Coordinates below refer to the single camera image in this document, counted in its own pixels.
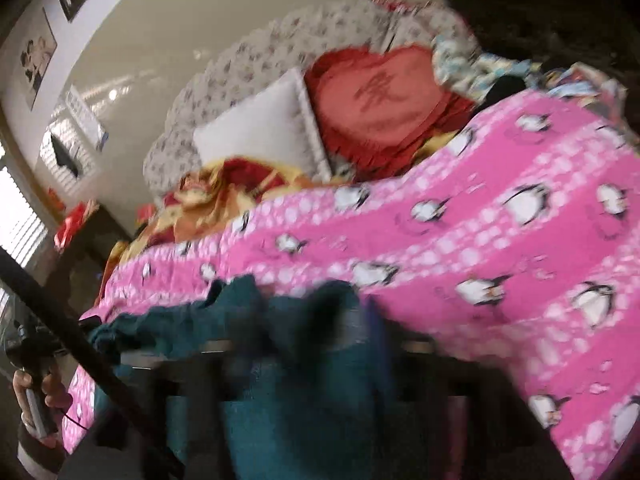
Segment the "teal grey striped sweater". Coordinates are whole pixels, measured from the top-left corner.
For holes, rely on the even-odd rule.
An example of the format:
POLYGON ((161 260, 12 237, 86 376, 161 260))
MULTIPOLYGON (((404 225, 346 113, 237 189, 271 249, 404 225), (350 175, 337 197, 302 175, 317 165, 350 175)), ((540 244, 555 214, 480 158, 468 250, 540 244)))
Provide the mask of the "teal grey striped sweater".
POLYGON ((266 294, 250 275, 214 281, 202 300, 123 313, 89 337, 120 377, 125 352, 177 361, 223 340, 236 397, 222 416, 239 478, 371 477, 374 399, 392 380, 378 305, 351 284, 291 297, 266 294))

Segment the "dark wooden side table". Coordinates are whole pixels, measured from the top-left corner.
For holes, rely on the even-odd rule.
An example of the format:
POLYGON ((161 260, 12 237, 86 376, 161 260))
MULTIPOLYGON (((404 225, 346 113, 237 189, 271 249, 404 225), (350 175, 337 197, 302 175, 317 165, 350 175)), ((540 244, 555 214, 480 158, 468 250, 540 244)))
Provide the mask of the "dark wooden side table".
POLYGON ((99 295, 108 256, 117 242, 131 242, 130 233, 100 203, 54 259, 44 289, 79 318, 99 295))

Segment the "pink penguin blanket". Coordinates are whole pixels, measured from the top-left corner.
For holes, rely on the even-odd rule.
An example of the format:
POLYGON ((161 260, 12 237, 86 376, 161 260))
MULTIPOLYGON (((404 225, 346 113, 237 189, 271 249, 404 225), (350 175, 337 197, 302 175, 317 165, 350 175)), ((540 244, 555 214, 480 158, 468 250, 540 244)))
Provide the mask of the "pink penguin blanket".
POLYGON ((175 306, 243 274, 285 295, 337 278, 458 358, 499 358, 572 475, 599 479, 639 418, 634 142, 526 90, 401 177, 278 196, 145 250, 93 314, 175 306))

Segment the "red heart cushion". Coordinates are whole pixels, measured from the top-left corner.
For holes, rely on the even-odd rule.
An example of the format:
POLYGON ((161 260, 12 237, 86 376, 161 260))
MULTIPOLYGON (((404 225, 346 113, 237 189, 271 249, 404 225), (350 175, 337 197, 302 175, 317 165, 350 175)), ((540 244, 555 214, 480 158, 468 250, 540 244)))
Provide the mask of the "red heart cushion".
POLYGON ((326 152, 356 181, 408 171, 424 142, 462 128, 475 107, 436 82, 432 51, 417 44, 326 52, 305 84, 326 152))

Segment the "white square pillow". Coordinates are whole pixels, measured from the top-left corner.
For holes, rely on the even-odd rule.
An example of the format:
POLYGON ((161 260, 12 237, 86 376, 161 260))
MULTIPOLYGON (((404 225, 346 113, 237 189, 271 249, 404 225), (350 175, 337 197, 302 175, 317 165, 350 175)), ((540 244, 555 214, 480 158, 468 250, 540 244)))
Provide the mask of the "white square pillow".
POLYGON ((204 164, 243 156, 297 167, 320 182, 332 178, 306 84, 297 68, 196 128, 193 143, 204 164))

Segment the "wall calendar poster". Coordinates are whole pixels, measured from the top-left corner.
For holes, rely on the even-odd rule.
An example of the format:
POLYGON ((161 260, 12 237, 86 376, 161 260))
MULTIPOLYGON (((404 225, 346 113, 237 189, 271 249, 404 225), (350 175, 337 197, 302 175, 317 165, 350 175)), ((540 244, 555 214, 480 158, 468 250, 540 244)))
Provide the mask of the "wall calendar poster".
POLYGON ((108 140, 108 133, 96 117, 96 114, 93 113, 91 107, 74 86, 70 86, 66 92, 65 105, 70 112, 70 116, 73 117, 73 120, 80 128, 80 131, 92 147, 101 153, 108 140))

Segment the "red bag on table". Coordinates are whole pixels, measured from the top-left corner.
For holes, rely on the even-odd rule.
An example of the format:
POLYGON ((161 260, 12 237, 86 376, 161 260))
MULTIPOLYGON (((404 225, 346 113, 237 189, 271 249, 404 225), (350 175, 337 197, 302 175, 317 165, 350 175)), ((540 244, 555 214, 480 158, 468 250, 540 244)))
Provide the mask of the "red bag on table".
POLYGON ((74 236, 80 231, 82 226, 88 221, 89 217, 94 214, 100 205, 95 200, 88 202, 80 202, 65 217, 63 223, 53 237, 55 249, 62 252, 73 240, 74 236))

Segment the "dark cloth hanging on wall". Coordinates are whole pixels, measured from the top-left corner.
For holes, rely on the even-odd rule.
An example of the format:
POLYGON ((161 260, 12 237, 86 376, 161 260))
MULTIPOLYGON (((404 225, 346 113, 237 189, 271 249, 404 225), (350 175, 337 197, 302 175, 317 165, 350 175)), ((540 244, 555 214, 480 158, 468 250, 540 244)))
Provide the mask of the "dark cloth hanging on wall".
POLYGON ((56 164, 61 168, 66 168, 74 178, 78 178, 80 176, 80 168, 66 146, 54 133, 50 134, 50 140, 56 164))

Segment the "red yellow patterned blanket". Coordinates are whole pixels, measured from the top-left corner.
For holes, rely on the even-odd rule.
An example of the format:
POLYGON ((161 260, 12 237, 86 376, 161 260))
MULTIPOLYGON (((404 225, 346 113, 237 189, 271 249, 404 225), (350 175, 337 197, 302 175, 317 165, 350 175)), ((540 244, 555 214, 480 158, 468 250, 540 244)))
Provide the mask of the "red yellow patterned blanket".
POLYGON ((297 167, 243 156, 213 160, 188 172, 159 207, 143 207, 145 215, 131 242, 120 240, 113 246, 96 299, 104 298, 117 266, 147 249, 200 240, 266 200, 321 185, 297 167))

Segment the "light patterned clothes pile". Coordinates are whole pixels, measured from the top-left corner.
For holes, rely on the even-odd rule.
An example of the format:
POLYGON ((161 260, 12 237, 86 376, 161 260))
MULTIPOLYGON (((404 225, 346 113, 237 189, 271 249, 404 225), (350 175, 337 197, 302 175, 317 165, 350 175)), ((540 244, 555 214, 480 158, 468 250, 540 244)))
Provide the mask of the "light patterned clothes pile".
POLYGON ((532 60, 509 60, 442 36, 432 41, 432 53, 437 83, 477 103, 484 101, 503 76, 521 79, 527 88, 560 99, 601 101, 618 110, 624 108, 628 96, 627 88, 617 79, 581 62, 545 70, 532 60))

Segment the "dark carved wooden cabinet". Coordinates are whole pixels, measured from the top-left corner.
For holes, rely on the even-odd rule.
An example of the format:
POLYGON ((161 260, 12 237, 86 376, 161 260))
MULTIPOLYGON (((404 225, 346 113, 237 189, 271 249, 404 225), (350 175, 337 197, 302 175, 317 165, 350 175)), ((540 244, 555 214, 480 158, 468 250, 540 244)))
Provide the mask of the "dark carved wooden cabinet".
POLYGON ((541 62, 582 62, 623 84, 623 115, 639 129, 639 24, 605 0, 445 0, 486 51, 541 62))

